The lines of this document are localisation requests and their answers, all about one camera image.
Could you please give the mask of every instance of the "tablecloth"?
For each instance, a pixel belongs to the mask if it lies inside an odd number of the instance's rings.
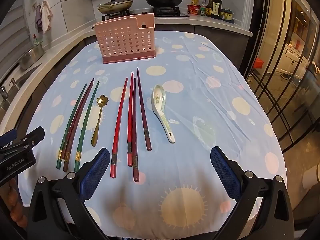
[[[85,202],[106,235],[177,239],[219,230],[235,201],[228,197],[210,162],[210,150],[216,145],[244,171],[251,170],[258,177],[269,179],[279,174],[286,182],[284,158],[270,121],[230,60],[207,38],[193,33],[155,32],[155,45],[155,58],[103,64],[95,42],[83,48],[59,74],[28,128],[30,132],[42,126],[45,137],[34,147],[37,163],[18,176],[25,206],[30,204],[40,176],[49,180],[65,176],[62,169],[56,168],[58,150],[76,99],[83,85],[93,77],[94,86],[100,81],[97,96],[104,94],[110,101],[102,111],[96,147],[91,146],[91,138],[99,107],[96,103],[92,106],[81,165],[91,161],[102,147],[111,152],[124,81],[137,67],[152,151],[146,149],[137,103],[140,182],[133,182],[132,168],[127,166],[128,83],[117,176],[110,178],[108,167],[93,197]],[[166,91],[164,113],[176,140],[174,144],[168,141],[151,109],[150,96],[156,84]],[[93,89],[76,132],[70,171],[74,168],[78,138],[92,92]],[[65,203],[60,204],[67,221],[72,221]],[[260,204],[258,199],[251,218]]]

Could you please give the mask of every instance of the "soy sauce bottle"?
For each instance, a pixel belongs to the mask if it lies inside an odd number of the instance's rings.
[[[215,19],[220,19],[222,1],[212,0],[212,5],[213,6],[212,6],[211,17]]]
[[[213,3],[212,3],[212,0],[209,0],[209,3],[205,8],[205,15],[208,17],[211,17],[212,9],[213,9]]]

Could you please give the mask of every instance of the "human hand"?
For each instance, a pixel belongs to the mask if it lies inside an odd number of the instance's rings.
[[[8,205],[11,208],[10,216],[19,227],[25,228],[27,226],[27,217],[22,213],[22,204],[19,202],[19,196],[14,189],[17,182],[15,179],[9,180],[10,191],[8,193]]]

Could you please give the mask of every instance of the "towel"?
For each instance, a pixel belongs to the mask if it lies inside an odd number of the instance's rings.
[[[50,5],[47,0],[44,0],[42,2],[40,12],[41,12],[42,30],[43,30],[43,33],[45,34],[46,31],[51,29],[50,24],[53,17]]]
[[[36,30],[38,30],[38,32],[42,31],[42,20],[41,20],[41,5],[38,4],[37,9],[36,9]]]

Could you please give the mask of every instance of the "white porcelain spoon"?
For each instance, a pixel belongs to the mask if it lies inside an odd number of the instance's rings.
[[[174,139],[172,130],[170,128],[170,125],[169,125],[165,115],[164,115],[165,91],[161,85],[156,85],[153,88],[153,91],[151,94],[151,105],[152,105],[153,112],[159,118],[159,120],[165,130],[165,133],[167,134],[169,142],[174,143],[175,139]]]

